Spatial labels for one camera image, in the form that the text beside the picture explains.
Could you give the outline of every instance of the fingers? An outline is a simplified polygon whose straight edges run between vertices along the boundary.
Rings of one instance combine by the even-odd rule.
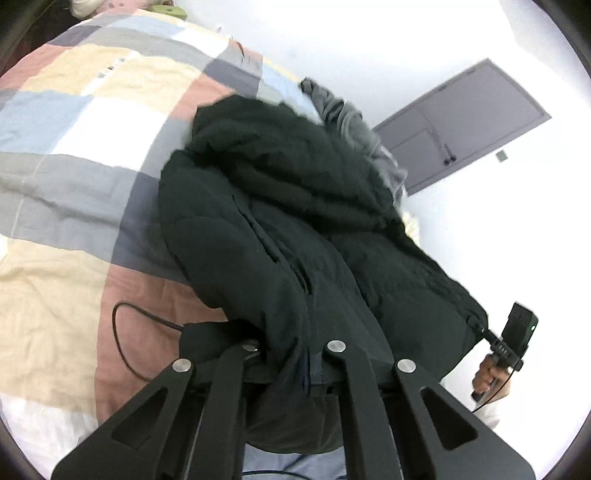
[[[499,368],[493,362],[492,356],[487,355],[480,364],[480,370],[476,372],[472,380],[472,387],[476,393],[485,393],[496,379],[504,382],[509,378],[509,373],[503,368]]]
[[[509,372],[504,368],[491,367],[489,371],[492,377],[498,378],[501,381],[505,381],[509,378]]]
[[[487,355],[484,360],[480,363],[480,369],[483,368],[489,369],[490,367],[494,366],[494,362],[492,361],[492,355]]]

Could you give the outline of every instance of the jacket hood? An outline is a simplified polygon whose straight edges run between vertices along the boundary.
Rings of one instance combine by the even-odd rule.
[[[249,100],[245,109],[244,101],[231,96],[197,111],[187,145],[196,163],[221,168],[245,193],[317,228],[375,230],[400,221],[378,172],[336,133],[285,104],[283,115],[273,115],[274,105]],[[275,121],[261,129],[261,118]]]

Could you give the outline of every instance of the black device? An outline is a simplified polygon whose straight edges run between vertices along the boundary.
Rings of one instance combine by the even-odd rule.
[[[502,340],[470,326],[518,366]],[[62,459],[52,480],[242,478],[248,405],[274,372],[255,340],[183,352],[186,331],[183,358]],[[517,452],[412,359],[373,361],[335,339],[324,346],[322,371],[310,395],[338,398],[348,480],[535,479]]]
[[[493,363],[501,368],[511,367],[517,371],[521,370],[522,358],[537,326],[538,317],[531,310],[515,302],[500,339],[491,338],[495,335],[490,330],[482,328],[481,333],[491,344]],[[498,382],[498,380],[493,381],[488,392],[480,394],[473,392],[473,400],[478,404],[486,402],[488,394],[495,391]]]

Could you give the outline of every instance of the handheld device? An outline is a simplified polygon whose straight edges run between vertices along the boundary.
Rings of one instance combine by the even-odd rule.
[[[522,358],[527,351],[531,336],[537,326],[538,317],[531,310],[515,302],[509,313],[507,324],[501,333],[501,339],[491,341],[485,334],[486,340],[491,344],[494,364],[500,368],[521,370],[523,366]],[[498,379],[494,380],[487,392],[480,394],[472,392],[472,398],[476,402],[477,407],[487,402],[496,390],[498,382]]]

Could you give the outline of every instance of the black cable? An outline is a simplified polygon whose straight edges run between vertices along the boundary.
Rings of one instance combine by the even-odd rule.
[[[503,388],[505,388],[505,385],[507,385],[507,383],[509,383],[509,380],[511,380],[511,377],[513,376],[513,374],[514,374],[514,373],[515,373],[515,370],[513,370],[513,371],[512,371],[512,372],[509,374],[509,376],[507,377],[507,380],[505,380],[505,382],[504,382],[504,383],[501,385],[501,387],[499,388],[499,390],[497,390],[497,391],[496,391],[494,394],[492,394],[492,395],[491,395],[491,397],[490,397],[490,398],[489,398],[489,399],[488,399],[486,402],[484,402],[484,403],[483,403],[483,404],[482,404],[480,407],[478,407],[478,408],[475,408],[474,410],[472,410],[472,413],[476,413],[476,412],[477,412],[478,410],[480,410],[482,407],[484,407],[485,405],[488,405],[488,404],[489,404],[489,403],[492,401],[492,399],[493,399],[493,398],[495,398],[495,397],[497,396],[497,394],[498,394],[498,393],[499,393],[501,390],[503,390]]]
[[[125,364],[125,366],[127,367],[127,369],[131,373],[133,373],[136,377],[138,377],[140,380],[143,380],[144,382],[151,382],[153,380],[153,378],[148,378],[148,377],[145,377],[142,374],[138,373],[129,364],[125,355],[123,354],[123,349],[121,348],[121,343],[119,341],[119,335],[117,334],[117,310],[119,310],[120,307],[130,307],[130,308],[140,312],[142,315],[148,317],[149,319],[159,323],[160,325],[164,325],[165,327],[172,328],[172,329],[177,330],[179,332],[183,331],[183,327],[181,327],[180,325],[177,325],[176,323],[169,322],[168,320],[164,320],[163,318],[160,318],[157,315],[154,315],[153,313],[150,313],[150,312],[144,310],[143,308],[138,307],[137,305],[134,305],[133,303],[129,303],[127,301],[117,302],[115,304],[115,306],[113,307],[113,312],[111,314],[111,321],[112,321],[111,326],[113,329],[113,337],[115,337],[115,343],[117,345],[117,350],[119,351],[119,356],[121,357],[121,359],[123,360],[123,363]]]

